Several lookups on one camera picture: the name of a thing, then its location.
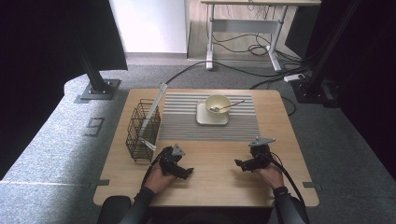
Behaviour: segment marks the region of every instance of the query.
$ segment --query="wooden table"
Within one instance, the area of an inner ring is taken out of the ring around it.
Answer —
[[[320,0],[201,0],[201,3],[210,5],[209,15],[209,43],[206,52],[206,69],[213,69],[213,32],[228,33],[253,33],[272,34],[272,42],[267,46],[268,55],[275,71],[281,71],[276,57],[276,42],[285,20],[288,6],[319,6]],[[282,12],[277,21],[253,21],[253,20],[219,20],[215,19],[215,5],[256,5],[256,6],[282,6]]]
[[[315,189],[303,186],[303,182],[312,180],[277,91],[168,89],[166,92],[251,94],[262,137],[276,139],[269,145],[271,151],[282,160],[306,205],[318,205]],[[127,195],[132,199],[139,191],[149,162],[134,161],[131,158],[125,146],[127,128],[139,100],[155,99],[157,93],[158,90],[155,89],[130,90],[101,175],[101,180],[109,180],[109,184],[97,187],[93,197],[96,204],[102,204],[111,195]],[[165,95],[159,104],[160,114],[163,112],[164,98]],[[193,167],[194,171],[187,180],[177,179],[168,189],[157,195],[151,206],[272,206],[272,192],[258,175],[242,172],[234,163],[234,159],[251,159],[249,142],[157,140],[154,157],[162,148],[175,143],[186,153],[178,165],[186,169]],[[285,182],[292,195],[296,196],[286,177]]]

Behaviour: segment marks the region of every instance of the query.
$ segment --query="gray ribbed mat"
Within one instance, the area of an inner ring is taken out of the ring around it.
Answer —
[[[224,94],[232,104],[245,100],[244,103],[231,107],[227,124],[199,124],[196,120],[197,103],[209,95],[199,92],[166,93],[159,139],[246,142],[260,136],[250,94]]]

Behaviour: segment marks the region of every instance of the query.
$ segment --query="gray carpet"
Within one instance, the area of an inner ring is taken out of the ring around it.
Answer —
[[[0,223],[95,223],[100,207],[92,197],[128,91],[158,88],[184,68],[130,65],[129,71],[102,72],[121,80],[111,101],[76,104],[89,80],[81,76],[66,83],[64,98],[0,182]],[[273,74],[271,68],[241,69]],[[168,88],[249,89],[263,80],[219,65],[208,72],[200,65]],[[279,81],[270,89],[296,102],[290,84]],[[396,223],[395,181],[341,109],[295,104],[290,122],[319,196],[319,206],[308,209],[311,222]],[[285,106],[292,111],[290,103]],[[89,135],[95,132],[88,127],[91,118],[104,119],[96,136]],[[274,212],[269,223],[276,223]]]

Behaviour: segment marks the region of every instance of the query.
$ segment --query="spoon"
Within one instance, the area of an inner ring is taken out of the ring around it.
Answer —
[[[239,104],[244,103],[244,102],[245,102],[245,100],[243,100],[241,102],[238,102],[236,104],[233,104],[233,105],[239,105]],[[213,112],[219,112],[221,109],[224,109],[224,108],[227,108],[227,107],[230,107],[230,106],[233,106],[233,105],[227,105],[227,106],[224,106],[222,108],[218,108],[217,106],[210,106],[209,110],[211,110]]]

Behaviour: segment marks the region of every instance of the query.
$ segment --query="black curtain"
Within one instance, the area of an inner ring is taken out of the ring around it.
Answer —
[[[127,65],[107,0],[2,1],[0,36],[2,177],[60,102],[64,84],[86,74],[79,48],[98,70]]]
[[[322,2],[309,52],[327,43],[351,3]],[[396,179],[395,12],[394,1],[359,1],[316,75],[336,83],[338,104]]]

